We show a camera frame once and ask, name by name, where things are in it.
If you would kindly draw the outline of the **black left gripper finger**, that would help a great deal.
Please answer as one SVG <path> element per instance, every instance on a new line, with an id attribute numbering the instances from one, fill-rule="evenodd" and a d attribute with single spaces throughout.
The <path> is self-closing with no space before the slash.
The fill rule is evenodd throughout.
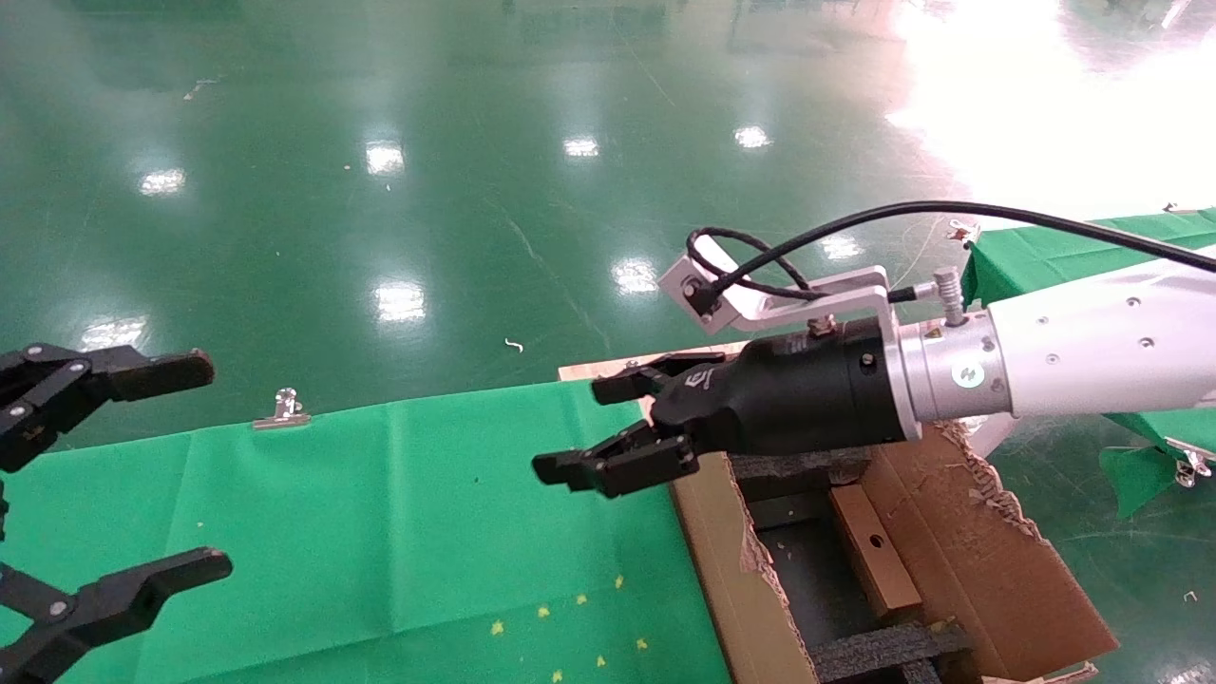
<path id="1" fill-rule="evenodd" d="M 1 467 L 15 473 L 107 402 L 199 389 L 216 379 L 204 351 L 146 357 L 131 346 L 30 344 L 1 358 Z"/>
<path id="2" fill-rule="evenodd" d="M 109 573 L 69 594 L 2 564 L 2 607 L 30 626 L 1 650 L 4 683 L 54 683 L 92 650 L 146 632 L 182 592 L 225 581 L 227 554 L 197 548 Z"/>

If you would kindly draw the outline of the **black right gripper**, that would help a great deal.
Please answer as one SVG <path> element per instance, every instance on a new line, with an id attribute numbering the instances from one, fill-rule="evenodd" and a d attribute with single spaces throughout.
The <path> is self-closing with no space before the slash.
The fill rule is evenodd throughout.
<path id="1" fill-rule="evenodd" d="M 908 438 L 876 316 L 824 338 L 751 340 L 733 359 L 685 351 L 629 361 L 591 392 L 601 407 L 655 399 L 660 427 L 638 421 L 598 445 L 539 454 L 531 467 L 542 484 L 614 499 L 694 475 L 696 453 L 790 456 Z"/>

